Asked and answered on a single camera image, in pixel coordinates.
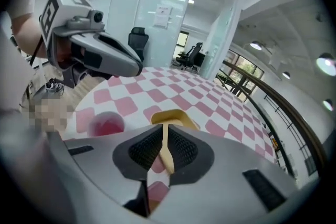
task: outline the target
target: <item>table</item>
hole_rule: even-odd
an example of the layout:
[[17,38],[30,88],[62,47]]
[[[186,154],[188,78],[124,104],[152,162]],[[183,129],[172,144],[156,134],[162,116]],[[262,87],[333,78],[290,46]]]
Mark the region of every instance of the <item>table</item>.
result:
[[[212,81],[170,68],[148,67],[134,78],[103,81],[78,104],[62,138],[88,137],[88,123],[101,112],[118,112],[125,130],[131,130],[149,125],[155,112],[170,109],[184,110],[201,131],[241,142],[275,162],[266,130],[240,99]],[[158,157],[148,172],[149,198],[162,200],[168,186],[169,175]]]

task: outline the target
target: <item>person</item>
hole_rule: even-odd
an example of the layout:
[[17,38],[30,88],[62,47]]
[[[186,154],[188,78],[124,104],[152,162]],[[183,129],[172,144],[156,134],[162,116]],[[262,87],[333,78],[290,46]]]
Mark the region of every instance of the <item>person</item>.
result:
[[[6,11],[11,18],[11,29],[18,47],[33,55],[41,38],[38,21],[34,18],[35,0],[10,0]],[[67,38],[57,40],[57,60],[65,61],[71,57],[71,42]],[[47,58],[46,46],[42,44],[36,57]]]

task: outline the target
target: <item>round table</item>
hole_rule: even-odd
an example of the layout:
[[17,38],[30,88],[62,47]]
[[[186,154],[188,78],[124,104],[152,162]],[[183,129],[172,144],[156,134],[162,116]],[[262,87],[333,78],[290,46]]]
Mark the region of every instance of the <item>round table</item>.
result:
[[[201,131],[241,142],[275,162],[266,130],[240,99],[212,81],[170,68],[147,67],[134,78],[103,81],[78,104],[62,138],[88,137],[88,123],[101,112],[119,113],[125,130],[132,130],[149,125],[155,112],[170,109],[184,110]],[[169,175],[158,157],[148,172],[149,198],[162,200],[168,186]]]

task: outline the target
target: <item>office chair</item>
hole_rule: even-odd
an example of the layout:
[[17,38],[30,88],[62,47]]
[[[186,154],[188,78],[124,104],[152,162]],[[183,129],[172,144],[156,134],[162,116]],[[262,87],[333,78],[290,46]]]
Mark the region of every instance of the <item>office chair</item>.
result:
[[143,50],[146,46],[149,36],[145,34],[145,28],[134,27],[128,35],[128,45],[136,52],[143,62]]
[[195,46],[191,47],[191,49],[187,53],[181,52],[180,54],[178,54],[178,56],[187,57],[194,48]]
[[193,51],[190,53],[190,55],[188,57],[177,57],[176,61],[178,63],[180,63],[180,66],[184,66],[184,68],[192,67],[194,65],[194,60],[195,60],[197,54],[201,50],[201,47],[202,46],[197,46],[196,45],[196,47],[193,49]]

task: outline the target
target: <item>glass wall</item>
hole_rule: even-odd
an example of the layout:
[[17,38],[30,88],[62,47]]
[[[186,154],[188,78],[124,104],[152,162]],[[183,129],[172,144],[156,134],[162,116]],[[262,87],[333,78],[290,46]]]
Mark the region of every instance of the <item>glass wall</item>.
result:
[[128,34],[134,24],[139,0],[111,0],[106,32],[122,44],[128,43]]
[[218,57],[223,50],[223,45],[230,27],[230,21],[232,19],[233,3],[234,0],[225,1],[225,6],[219,17],[212,24],[210,33],[205,42],[208,44],[208,53],[205,56],[199,70],[199,74],[205,79],[210,77],[211,71],[215,68],[215,65],[218,62]]
[[[92,6],[104,12],[106,32],[123,44],[133,27],[144,27],[149,40],[144,49],[144,66],[169,67],[174,55],[188,0],[90,0]],[[232,19],[234,0],[225,0],[224,9],[213,23],[206,55],[200,70],[207,78],[219,61]],[[160,9],[166,8],[167,22],[162,24]]]
[[[135,27],[144,27],[149,40],[144,50],[144,66],[169,67],[188,0],[140,0]],[[166,26],[155,23],[159,6],[171,8]]]
[[110,1],[111,0],[90,0],[92,6],[103,12],[103,23],[105,24],[105,29],[107,28],[107,22],[108,22],[108,16],[109,16],[109,7],[110,7]]

